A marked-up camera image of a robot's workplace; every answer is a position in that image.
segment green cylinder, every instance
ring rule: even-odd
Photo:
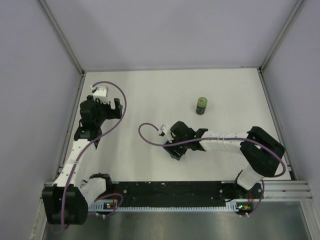
[[[205,97],[199,97],[198,102],[196,104],[196,114],[203,115],[206,111],[207,104],[208,100]]]

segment gray wall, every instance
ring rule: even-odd
[[[265,71],[292,153],[320,210],[320,1],[307,0]]]
[[[297,0],[46,0],[85,70],[258,67]]]
[[[29,236],[80,77],[36,0],[0,2],[0,239]]]

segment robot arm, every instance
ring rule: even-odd
[[[71,153],[65,161],[60,175],[52,186],[46,186],[42,191],[43,204],[49,224],[61,224],[62,196],[70,175],[72,177],[65,195],[64,222],[66,224],[83,224],[87,219],[88,206],[112,184],[108,174],[91,173],[91,177],[83,185],[85,171],[99,145],[99,140],[87,147],[76,162],[80,152],[92,140],[102,135],[101,126],[104,121],[120,119],[122,116],[123,106],[118,98],[114,99],[115,109],[111,108],[106,86],[98,85],[92,88],[92,93],[80,104],[81,120],[74,134]]]
[[[173,126],[163,125],[159,134],[165,136],[165,145],[179,143],[193,139],[204,139],[176,146],[163,147],[172,158],[180,160],[188,149],[193,151],[224,151],[244,155],[249,165],[242,170],[235,180],[236,187],[249,191],[264,177],[274,177],[279,166],[279,161],[269,152],[247,141],[232,140],[234,138],[254,140],[273,151],[280,159],[285,153],[285,148],[271,137],[262,128],[253,126],[248,132],[226,133],[214,132],[205,128],[194,131],[182,121]]]

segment metal floor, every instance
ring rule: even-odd
[[[298,202],[262,202],[250,218],[233,212],[119,212],[91,215],[61,234],[46,227],[44,240],[309,240]]]

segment white table surface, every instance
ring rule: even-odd
[[[138,127],[145,122],[160,127],[183,121],[195,131],[208,128],[231,133],[247,132],[252,126],[259,126],[278,139],[255,68],[88,72],[80,103],[91,95],[90,86],[99,81],[117,84],[125,92],[128,106],[120,125],[101,139],[86,177],[94,172],[108,173],[114,182],[232,181],[248,165],[240,154],[190,149],[177,161],[161,147],[149,145],[139,137]],[[112,105],[113,98],[124,104],[121,93],[111,85],[108,88]],[[208,99],[205,114],[201,116],[196,114],[199,97]],[[79,110],[78,107],[71,140],[79,124]],[[117,121],[106,120],[102,132]],[[155,143],[165,141],[150,126],[144,126],[142,133]],[[287,171],[269,180],[289,179]]]

